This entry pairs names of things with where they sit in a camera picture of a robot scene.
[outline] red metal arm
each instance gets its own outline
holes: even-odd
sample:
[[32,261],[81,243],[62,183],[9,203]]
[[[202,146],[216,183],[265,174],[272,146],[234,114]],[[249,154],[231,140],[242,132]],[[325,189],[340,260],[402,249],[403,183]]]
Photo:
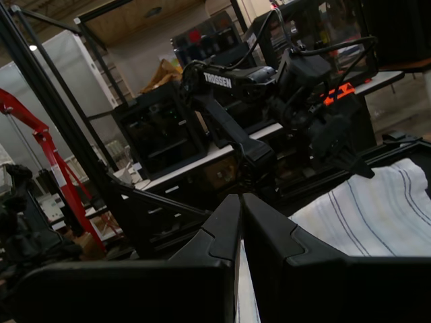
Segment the red metal arm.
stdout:
[[14,116],[19,121],[33,129],[33,136],[42,147],[67,203],[71,207],[78,221],[81,223],[83,229],[93,236],[102,250],[105,250],[102,240],[99,238],[90,221],[86,218],[86,210],[82,206],[75,186],[67,173],[67,168],[69,167],[64,160],[61,159],[58,150],[54,145],[53,138],[49,134],[49,127],[37,119],[17,98],[6,92],[4,89],[0,89],[0,112]]

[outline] black stripe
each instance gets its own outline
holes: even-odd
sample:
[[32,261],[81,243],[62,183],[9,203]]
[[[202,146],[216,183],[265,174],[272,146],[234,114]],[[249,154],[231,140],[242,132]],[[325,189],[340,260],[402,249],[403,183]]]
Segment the black stripe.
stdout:
[[347,225],[347,228],[350,230],[350,233],[353,235],[353,237],[354,237],[354,238],[355,238],[355,240],[359,243],[359,245],[360,245],[361,247],[363,247],[363,249],[365,250],[365,252],[367,253],[367,255],[369,255],[369,256],[370,256],[370,254],[368,253],[367,249],[365,249],[365,247],[361,244],[361,241],[359,241],[359,239],[358,239],[358,238],[355,236],[355,234],[353,233],[353,230],[352,230],[352,229],[350,229],[349,223],[348,223],[348,222],[347,222],[347,220],[345,219],[344,214],[343,214],[343,212],[341,211],[341,207],[339,207],[339,204],[338,204],[337,198],[335,197],[334,192],[332,192],[332,196],[333,196],[333,198],[334,198],[334,200],[335,200],[335,203],[337,203],[337,206],[338,206],[338,209],[339,209],[339,214],[343,217],[343,219],[344,219],[344,221],[345,221],[345,224]]
[[329,195],[329,200],[331,201],[332,207],[334,208],[335,214],[337,215],[338,221],[341,223],[341,225],[344,228],[344,231],[346,232],[347,236],[350,238],[350,240],[355,244],[356,248],[359,249],[359,251],[361,251],[361,254],[363,256],[365,256],[364,252],[362,251],[361,248],[359,248],[359,246],[356,244],[356,241],[350,236],[349,231],[345,228],[343,221],[341,220],[341,218],[338,215],[337,209],[335,208],[335,204],[332,201],[331,195],[328,193]]
[[413,200],[413,196],[411,195],[411,178],[410,178],[410,176],[409,176],[409,174],[405,171],[405,170],[403,170],[404,172],[405,172],[405,175],[407,175],[407,179],[409,180],[409,196],[410,196],[410,199],[411,199],[411,201],[412,201],[412,203],[415,205],[415,207],[419,210],[419,212],[420,213],[422,213],[422,215],[424,216],[424,217],[426,217],[428,220],[430,220],[431,221],[431,219],[424,213],[424,212],[422,212],[422,210],[418,207],[418,205],[415,203],[415,201]]
[[393,256],[396,256],[396,255],[393,253],[393,251],[388,247],[388,245],[386,245],[386,244],[383,242],[383,240],[381,240],[381,239],[380,239],[380,237],[379,237],[379,236],[374,232],[374,230],[373,230],[373,229],[371,229],[371,227],[368,225],[368,222],[365,220],[365,217],[364,217],[364,215],[362,214],[361,209],[359,208],[358,202],[357,202],[357,200],[356,200],[356,196],[355,196],[355,194],[353,193],[353,188],[352,188],[352,186],[350,185],[349,181],[347,181],[347,185],[349,185],[349,187],[350,187],[350,192],[352,193],[353,199],[355,200],[356,208],[358,209],[359,214],[361,214],[361,218],[362,218],[362,220],[364,221],[364,223],[365,223],[366,227],[367,227],[367,228],[372,232],[372,234],[374,234],[374,236],[375,236],[375,237],[376,237],[376,238],[381,242],[381,244],[382,244],[383,246],[385,246],[387,250],[389,250],[389,252],[390,252]]
[[413,205],[411,205],[411,203],[410,203],[410,201],[409,201],[409,199],[408,199],[408,197],[407,197],[407,185],[406,185],[406,183],[405,183],[405,178],[404,178],[404,175],[403,175],[403,172],[401,172],[400,170],[397,170],[398,172],[399,172],[399,174],[401,175],[401,177],[403,178],[403,183],[404,183],[404,197],[405,197],[405,200],[407,201],[407,203],[409,204],[409,206],[410,206],[410,208],[414,211],[414,213],[416,213],[416,215],[418,216],[418,217],[420,217],[420,219],[423,221],[423,222],[425,222],[426,224],[428,224],[430,227],[431,227],[431,224],[429,223],[429,222],[427,222],[416,210],[415,210],[415,208],[413,207]]

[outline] white wall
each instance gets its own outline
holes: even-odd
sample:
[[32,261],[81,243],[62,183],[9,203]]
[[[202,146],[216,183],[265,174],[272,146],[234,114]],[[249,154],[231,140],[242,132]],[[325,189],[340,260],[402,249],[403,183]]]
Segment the white wall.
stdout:
[[133,96],[150,82],[160,63],[158,56],[173,52],[170,39],[208,18],[205,5],[200,4],[108,48]]
[[250,26],[256,17],[271,10],[269,0],[238,0],[238,5],[247,26]]

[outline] workbench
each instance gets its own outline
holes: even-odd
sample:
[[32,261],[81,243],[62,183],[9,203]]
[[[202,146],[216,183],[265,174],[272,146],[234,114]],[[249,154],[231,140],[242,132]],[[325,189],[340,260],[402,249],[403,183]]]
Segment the workbench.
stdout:
[[[391,85],[392,83],[395,83],[400,79],[403,79],[404,75],[405,74],[402,71],[380,72],[375,77],[373,77],[371,81],[358,86],[356,88],[356,94],[358,95],[362,103],[366,106],[364,97],[367,94],[375,92],[378,89]],[[283,131],[283,127],[279,123],[275,123],[271,126],[261,129],[260,131],[257,131],[256,133],[253,133],[252,135],[250,135],[250,137],[252,139],[267,140],[279,135],[280,133],[282,133],[282,131]],[[370,133],[370,135],[373,136],[372,140],[374,140],[375,142],[374,131],[372,129],[368,129],[367,133]],[[231,145],[228,145],[224,148],[219,149],[216,147],[216,145],[211,143],[209,145],[208,154],[204,158],[201,158],[189,165],[186,165],[156,180],[152,180],[152,181],[142,180],[140,176],[137,174],[137,172],[134,172],[133,170],[130,170],[130,171],[132,173],[133,182],[136,183],[135,184],[136,189],[142,190],[142,191],[150,190],[152,192],[157,192],[158,190],[159,191],[162,190],[166,194],[168,194],[170,192],[175,191],[176,189],[179,189],[178,185],[176,185],[176,182],[181,178],[186,177],[187,174],[189,174],[193,170],[196,170],[198,168],[203,168],[210,164],[216,163],[224,158],[227,158],[230,155],[233,155],[233,153],[234,153],[234,150]],[[107,212],[106,207],[103,207],[98,210],[91,208],[87,210],[86,216],[91,219],[105,212]],[[53,229],[55,230],[60,229],[62,227],[65,227],[64,221],[61,221],[53,225]],[[113,237],[114,235],[115,234],[113,232],[110,232],[109,234],[102,236],[101,238],[103,241],[106,241],[107,239]]]
[[431,103],[431,58],[422,61],[385,65],[381,71],[402,71],[404,73],[422,73],[425,79],[426,92]]

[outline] metal pole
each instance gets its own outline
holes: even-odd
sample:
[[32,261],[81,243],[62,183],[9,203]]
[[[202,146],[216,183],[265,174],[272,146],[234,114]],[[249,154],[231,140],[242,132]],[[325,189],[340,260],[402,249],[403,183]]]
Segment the metal pole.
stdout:
[[99,53],[99,51],[97,49],[96,44],[94,44],[93,38],[91,38],[90,35],[88,34],[87,26],[84,25],[81,22],[81,20],[79,20],[79,18],[75,18],[75,24],[77,24],[79,30],[81,30],[82,35],[84,36],[84,38],[88,42],[88,44],[90,46],[90,49],[94,53],[94,56],[96,57],[97,61],[99,62],[100,66],[101,66],[101,68],[103,69],[103,72],[105,72],[106,77],[108,78],[109,82],[111,83],[114,91],[119,96],[121,103],[122,104],[127,104],[127,100],[124,97],[122,91],[120,90],[119,85],[116,83],[114,77],[112,76],[111,72],[109,71],[109,68],[106,65],[105,61],[103,60],[102,55],[100,55],[100,53]]
[[125,235],[130,239],[140,257],[151,258],[154,253],[154,248],[150,242],[151,236],[139,220],[144,215],[136,215],[132,208],[125,203],[121,194],[109,189],[110,179],[100,167],[91,145],[73,119],[48,75],[28,48],[25,38],[13,22],[2,1],[0,1],[0,31],[0,40],[4,48],[57,126],[61,136],[89,179],[98,189],[106,206],[118,221]]
[[237,0],[230,0],[230,4],[232,5],[232,8],[234,8],[235,15],[238,18],[238,22],[240,23],[242,32],[245,33],[248,28],[247,28],[247,24],[245,23],[244,16],[242,15],[241,8],[238,5]]
[[[12,5],[11,6],[12,12],[16,12],[16,8],[14,8],[14,7],[18,7],[18,6]],[[63,22],[58,22],[57,20],[51,19],[50,17],[46,17],[45,15],[41,15],[40,13],[33,12],[33,11],[30,11],[30,10],[27,10],[24,8],[20,8],[20,10],[24,15],[26,15],[28,17],[39,20],[40,22],[46,22],[47,24],[57,26],[61,29],[69,30],[69,31],[73,32],[74,34],[81,36],[81,32],[78,29],[76,29],[72,26],[69,26],[67,24],[64,24]]]
[[18,128],[18,125],[16,124],[15,120],[12,118],[12,116],[10,114],[6,114],[6,117],[9,120],[12,128],[16,132],[17,136],[20,138],[21,142],[26,147],[30,157],[33,159],[33,162],[36,165],[36,167],[38,168],[38,170],[42,170],[43,169],[42,164],[40,163],[39,159],[37,158],[36,154],[34,153],[33,149],[31,148],[30,144],[27,142],[26,138],[22,134],[21,129]]
[[87,127],[88,131],[90,132],[91,136],[93,137],[94,141],[96,142],[97,146],[99,146],[101,152],[103,153],[104,157],[106,158],[109,166],[114,170],[114,172],[118,171],[119,168],[115,161],[113,160],[112,156],[109,154],[108,150],[106,149],[105,145],[103,144],[102,140],[98,136],[96,130],[94,129],[92,123],[88,120],[85,112],[82,110],[81,106],[79,105],[78,101],[76,100],[75,96],[71,92],[69,86],[67,86],[65,80],[61,76],[59,70],[55,66],[54,62],[49,57],[49,54],[46,52],[45,48],[43,47],[43,44],[40,42],[39,37],[34,33],[33,28],[28,23],[28,20],[26,19],[26,16],[22,13],[20,7],[17,5],[12,6],[12,11],[15,13],[15,15],[18,17],[19,21],[23,25],[24,29],[27,31],[28,35],[31,37],[33,43],[38,47],[38,50],[40,54],[42,55],[43,59],[48,64],[49,68],[53,72],[55,78],[59,82],[60,86],[63,88],[64,92],[66,93],[66,96],[69,98],[70,102],[72,103],[72,106],[75,108],[78,115],[81,117],[82,121],[84,122],[85,126]]

